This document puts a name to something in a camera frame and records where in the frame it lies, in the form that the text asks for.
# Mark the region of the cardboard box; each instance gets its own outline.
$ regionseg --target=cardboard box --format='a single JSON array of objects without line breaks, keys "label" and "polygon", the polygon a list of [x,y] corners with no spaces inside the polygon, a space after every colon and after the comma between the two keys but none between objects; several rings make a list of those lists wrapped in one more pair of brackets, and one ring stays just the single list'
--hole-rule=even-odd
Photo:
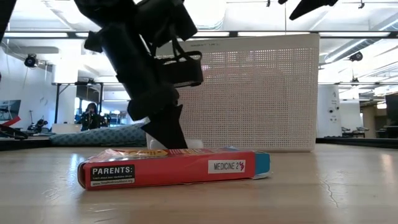
[{"label": "cardboard box", "polygon": [[270,174],[269,154],[223,149],[112,150],[82,162],[87,190],[259,179]]}]

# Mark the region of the security camera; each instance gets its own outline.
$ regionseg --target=security camera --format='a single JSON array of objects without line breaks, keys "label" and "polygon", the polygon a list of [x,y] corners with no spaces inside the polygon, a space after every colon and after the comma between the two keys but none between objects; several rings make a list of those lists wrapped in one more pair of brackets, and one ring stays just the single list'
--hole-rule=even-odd
[{"label": "security camera", "polygon": [[355,62],[355,61],[358,62],[358,61],[362,60],[362,58],[363,58],[363,54],[361,52],[357,52],[357,53],[349,56],[349,60],[352,62]]},{"label": "security camera", "polygon": [[39,60],[36,58],[36,54],[29,54],[24,62],[28,68],[35,68],[39,65]]}]

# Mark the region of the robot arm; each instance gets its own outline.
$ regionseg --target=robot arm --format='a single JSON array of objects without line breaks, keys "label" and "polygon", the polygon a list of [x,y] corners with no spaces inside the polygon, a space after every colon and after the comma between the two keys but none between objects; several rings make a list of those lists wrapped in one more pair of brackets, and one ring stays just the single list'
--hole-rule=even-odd
[{"label": "robot arm", "polygon": [[[302,0],[290,19],[337,0]],[[182,105],[175,88],[203,81],[201,53],[184,52],[177,37],[197,33],[183,0],[75,0],[80,12],[101,27],[90,32],[85,48],[104,52],[129,94],[133,120],[148,117],[142,129],[168,149],[187,148],[179,118]],[[157,58],[156,48],[172,41],[174,58]]]}]

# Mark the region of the wooden table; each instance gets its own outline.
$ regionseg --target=wooden table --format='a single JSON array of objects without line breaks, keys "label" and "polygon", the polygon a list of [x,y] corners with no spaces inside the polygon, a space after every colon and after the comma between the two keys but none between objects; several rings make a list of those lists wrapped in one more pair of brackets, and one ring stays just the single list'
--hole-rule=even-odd
[{"label": "wooden table", "polygon": [[317,145],[272,154],[269,179],[87,192],[76,167],[101,150],[0,152],[0,223],[398,223],[398,151]]}]

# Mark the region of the pegboard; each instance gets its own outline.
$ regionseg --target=pegboard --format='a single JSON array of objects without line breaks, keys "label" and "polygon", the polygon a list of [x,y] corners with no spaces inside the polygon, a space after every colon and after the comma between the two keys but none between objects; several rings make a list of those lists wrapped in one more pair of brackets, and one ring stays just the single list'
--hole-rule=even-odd
[{"label": "pegboard", "polygon": [[[204,82],[179,89],[186,138],[205,147],[268,151],[315,147],[319,36],[192,40]],[[171,45],[159,55],[171,55]]]}]

